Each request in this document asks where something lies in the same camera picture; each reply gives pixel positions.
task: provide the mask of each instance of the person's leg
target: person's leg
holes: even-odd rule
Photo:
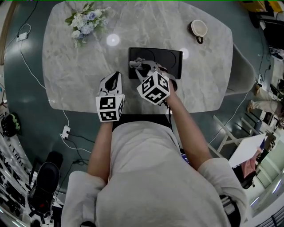
[[[282,105],[278,101],[250,101],[248,104],[248,112],[254,109],[264,110],[266,112],[270,112],[275,115],[279,115],[281,113]]]
[[[272,97],[270,96],[269,92],[264,90],[263,88],[261,88],[258,85],[255,85],[254,95],[260,101],[271,101],[271,100],[273,100]]]

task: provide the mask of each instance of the wall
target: wall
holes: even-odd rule
[[[268,196],[264,198],[263,200],[261,197],[253,206],[258,206],[260,203],[262,204],[259,206],[259,208],[254,212],[254,217],[249,218],[248,221],[245,222],[241,227],[255,227],[258,224],[261,224],[265,220],[271,217],[271,215],[278,212],[283,206],[284,206],[284,176],[282,174],[279,179],[282,178],[282,184],[279,185],[277,191],[275,191],[274,194],[272,194],[273,189],[275,188],[275,185],[278,182],[278,178],[265,190],[265,192],[268,192]]]
[[[0,5],[0,34],[2,32],[3,24],[6,18],[6,14],[9,10],[9,7],[11,5],[12,1],[3,1]],[[4,84],[4,66],[0,66],[0,83],[5,86]]]
[[[275,167],[273,167],[267,161],[267,158],[274,163],[276,168],[278,168],[278,171],[282,171],[282,169],[284,169],[284,130],[278,130],[278,132],[281,135],[278,142],[276,142],[274,149],[269,152],[269,154],[265,157],[260,165],[266,171],[267,175],[271,178],[271,181],[274,181],[279,173],[276,171]],[[258,173],[257,177],[265,187],[268,187],[270,185],[269,180],[262,171]]]
[[[255,187],[244,189],[249,204],[251,204],[265,190],[265,187],[263,187],[262,183],[256,176],[253,178],[253,183]]]

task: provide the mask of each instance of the pants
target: pants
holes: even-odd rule
[[[279,101],[275,101],[267,91],[260,88],[259,94],[256,95],[256,98],[259,101],[252,101],[253,109],[261,109],[277,116],[281,115],[282,104]]]

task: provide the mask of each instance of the flower arrangement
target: flower arrangement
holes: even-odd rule
[[[84,37],[94,30],[102,30],[107,24],[108,9],[93,9],[94,2],[85,4],[81,12],[73,12],[72,16],[65,19],[65,22],[73,27],[71,38],[77,48],[85,43]]]

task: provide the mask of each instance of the forearm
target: forearm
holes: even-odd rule
[[[168,99],[167,102],[172,110],[182,147],[191,166],[198,170],[201,164],[212,158],[212,156],[202,132],[179,97],[175,94],[173,94],[173,96],[174,97]]]
[[[112,125],[112,122],[102,123],[87,168],[87,173],[102,178],[106,184],[110,173]]]

